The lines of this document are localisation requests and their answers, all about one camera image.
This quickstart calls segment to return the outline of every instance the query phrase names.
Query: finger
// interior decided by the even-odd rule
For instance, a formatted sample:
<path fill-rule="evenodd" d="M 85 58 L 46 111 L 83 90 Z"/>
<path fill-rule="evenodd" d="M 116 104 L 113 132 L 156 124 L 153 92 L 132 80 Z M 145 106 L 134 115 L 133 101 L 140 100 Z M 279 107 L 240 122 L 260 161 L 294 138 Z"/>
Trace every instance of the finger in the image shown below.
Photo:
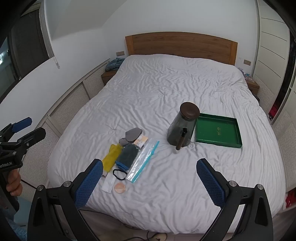
<path fill-rule="evenodd" d="M 11 184 L 8 184 L 8 185 L 6 186 L 6 190 L 7 190 L 8 192 L 12 192 L 12 191 L 14 191 L 15 189 L 17 189 L 17 187 L 18 187 L 19 184 L 20 184 L 20 180 L 21 180 L 21 177 L 20 177 L 20 175 L 18 174 L 16 180 L 14 180 Z"/>
<path fill-rule="evenodd" d="M 18 173 L 17 169 L 11 170 L 8 173 L 7 182 L 9 184 L 13 183 L 17 179 L 18 175 L 19 175 L 19 173 Z"/>
<path fill-rule="evenodd" d="M 22 184 L 19 184 L 17 189 L 10 193 L 11 196 L 20 196 L 22 194 Z"/>

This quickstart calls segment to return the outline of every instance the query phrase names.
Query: metal bolt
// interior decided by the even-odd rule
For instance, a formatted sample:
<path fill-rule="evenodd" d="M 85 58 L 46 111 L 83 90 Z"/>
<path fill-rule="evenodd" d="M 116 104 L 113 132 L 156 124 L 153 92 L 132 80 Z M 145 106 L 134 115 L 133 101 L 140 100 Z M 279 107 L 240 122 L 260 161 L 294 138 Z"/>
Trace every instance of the metal bolt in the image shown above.
<path fill-rule="evenodd" d="M 39 186 L 37 187 L 37 190 L 38 190 L 38 191 L 41 191 L 43 188 L 44 188 L 43 185 L 39 185 Z"/>
<path fill-rule="evenodd" d="M 258 187 L 260 190 L 263 190 L 263 188 L 264 188 L 262 184 L 258 184 L 257 187 Z"/>
<path fill-rule="evenodd" d="M 232 187 L 235 187 L 237 185 L 237 183 L 235 181 L 229 181 L 229 185 Z"/>
<path fill-rule="evenodd" d="M 70 186 L 71 185 L 71 181 L 65 181 L 64 183 L 63 183 L 63 186 L 64 187 L 68 187 L 68 186 Z"/>

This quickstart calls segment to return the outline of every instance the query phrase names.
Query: black hair tie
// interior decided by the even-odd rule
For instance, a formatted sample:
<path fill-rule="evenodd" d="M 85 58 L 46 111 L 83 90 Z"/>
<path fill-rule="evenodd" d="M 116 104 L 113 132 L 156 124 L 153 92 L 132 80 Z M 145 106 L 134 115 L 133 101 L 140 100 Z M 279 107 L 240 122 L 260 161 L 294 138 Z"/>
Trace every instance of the black hair tie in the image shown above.
<path fill-rule="evenodd" d="M 126 176 L 125 176 L 123 179 L 121 179 L 121 178 L 119 178 L 118 176 L 116 176 L 116 175 L 114 174 L 115 171 L 123 172 L 123 173 L 125 173 L 126 175 L 128 174 L 127 172 L 125 172 L 125 171 L 123 171 L 123 170 L 120 170 L 120 169 L 114 169 L 114 170 L 113 170 L 113 175 L 114 175 L 118 180 L 123 181 L 123 180 L 126 179 Z"/>

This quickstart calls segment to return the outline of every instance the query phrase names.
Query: window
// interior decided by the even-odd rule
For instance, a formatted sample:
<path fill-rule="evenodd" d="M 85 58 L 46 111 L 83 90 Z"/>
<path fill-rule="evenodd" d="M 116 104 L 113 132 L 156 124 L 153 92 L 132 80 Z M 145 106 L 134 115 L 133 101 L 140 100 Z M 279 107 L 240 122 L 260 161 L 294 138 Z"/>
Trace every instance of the window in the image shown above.
<path fill-rule="evenodd" d="M 15 23 L 0 48 L 0 103 L 22 78 L 53 56 L 43 2 L 37 1 Z"/>

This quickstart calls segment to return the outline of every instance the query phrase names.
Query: green tray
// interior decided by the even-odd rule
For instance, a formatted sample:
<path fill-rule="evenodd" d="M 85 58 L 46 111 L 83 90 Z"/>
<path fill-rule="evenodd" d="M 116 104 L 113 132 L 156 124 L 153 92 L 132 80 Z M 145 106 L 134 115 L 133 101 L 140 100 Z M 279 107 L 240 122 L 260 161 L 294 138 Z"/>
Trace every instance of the green tray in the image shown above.
<path fill-rule="evenodd" d="M 201 113 L 196 123 L 196 141 L 226 147 L 242 147 L 235 118 Z"/>

